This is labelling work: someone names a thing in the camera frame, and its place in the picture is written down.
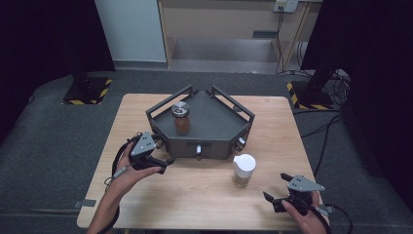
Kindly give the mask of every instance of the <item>power strip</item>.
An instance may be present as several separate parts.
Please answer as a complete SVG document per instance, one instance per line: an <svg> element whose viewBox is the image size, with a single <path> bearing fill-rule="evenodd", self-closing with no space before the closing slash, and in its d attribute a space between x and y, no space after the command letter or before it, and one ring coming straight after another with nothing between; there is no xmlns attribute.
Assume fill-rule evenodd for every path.
<svg viewBox="0 0 413 234"><path fill-rule="evenodd" d="M295 13L298 0L276 0L274 12Z"/></svg>

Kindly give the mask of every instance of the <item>hazard stripe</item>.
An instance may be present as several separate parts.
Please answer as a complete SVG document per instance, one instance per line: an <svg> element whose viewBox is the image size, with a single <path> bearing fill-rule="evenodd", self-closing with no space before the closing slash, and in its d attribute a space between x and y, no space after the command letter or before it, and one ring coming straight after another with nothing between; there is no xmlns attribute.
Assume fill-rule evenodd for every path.
<svg viewBox="0 0 413 234"><path fill-rule="evenodd" d="M287 83L286 87L288 88L288 92L291 95L291 100L292 104L294 105L295 108L299 109L333 109L332 105L303 105L299 102L299 99L297 95L294 92L294 89L292 88L291 83Z"/></svg>
<svg viewBox="0 0 413 234"><path fill-rule="evenodd" d="M102 92L100 93L99 99L73 99L73 100L64 100L62 104L100 104L103 101L103 98L106 96L112 80L107 80L105 86L103 87Z"/></svg>

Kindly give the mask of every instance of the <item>metal tray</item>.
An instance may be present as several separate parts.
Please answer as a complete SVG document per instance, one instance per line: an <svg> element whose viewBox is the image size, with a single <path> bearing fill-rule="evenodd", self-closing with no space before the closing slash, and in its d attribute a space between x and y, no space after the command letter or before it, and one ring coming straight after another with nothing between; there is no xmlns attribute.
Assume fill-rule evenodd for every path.
<svg viewBox="0 0 413 234"><path fill-rule="evenodd" d="M190 131L180 135L175 130L170 107L156 116L152 113L167 104L171 106L173 103L170 102L184 94L187 96L182 101L189 104ZM220 98L229 100L233 106L228 106ZM239 112L244 112L248 119ZM212 86L211 92L193 92L192 86L188 86L148 109L146 115L152 132L162 135L172 157L199 160L226 159L234 149L241 151L255 117L216 86Z"/></svg>

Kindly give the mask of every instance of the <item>white wall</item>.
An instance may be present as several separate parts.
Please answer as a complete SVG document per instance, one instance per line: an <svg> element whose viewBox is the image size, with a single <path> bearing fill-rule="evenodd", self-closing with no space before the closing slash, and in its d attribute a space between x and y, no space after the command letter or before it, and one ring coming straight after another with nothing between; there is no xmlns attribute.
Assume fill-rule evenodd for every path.
<svg viewBox="0 0 413 234"><path fill-rule="evenodd" d="M166 62L157 0L95 0L114 60Z"/></svg>

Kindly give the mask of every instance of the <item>handheld controller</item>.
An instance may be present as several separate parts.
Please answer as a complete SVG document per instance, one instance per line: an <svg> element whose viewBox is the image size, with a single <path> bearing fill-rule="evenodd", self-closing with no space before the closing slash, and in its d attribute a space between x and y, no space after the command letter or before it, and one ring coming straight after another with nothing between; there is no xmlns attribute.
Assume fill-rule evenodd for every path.
<svg viewBox="0 0 413 234"><path fill-rule="evenodd" d="M167 169L167 166L173 164L175 161L175 158L169 158L166 161L162 161L152 157L151 153L155 150L156 143L148 131L144 134L139 134L131 140L133 146L129 155L129 160L131 166L135 170L161 167L162 169L158 173L162 175Z"/></svg>
<svg viewBox="0 0 413 234"><path fill-rule="evenodd" d="M294 208L301 214L306 215L309 211L309 206L312 205L312 191L323 191L324 186L312 182L302 175L296 175L295 177L287 174L281 174L282 179L288 181L288 197L281 199L274 199L270 194L264 193L264 198L274 206L276 213L286 212L282 205L282 200L289 202Z"/></svg>

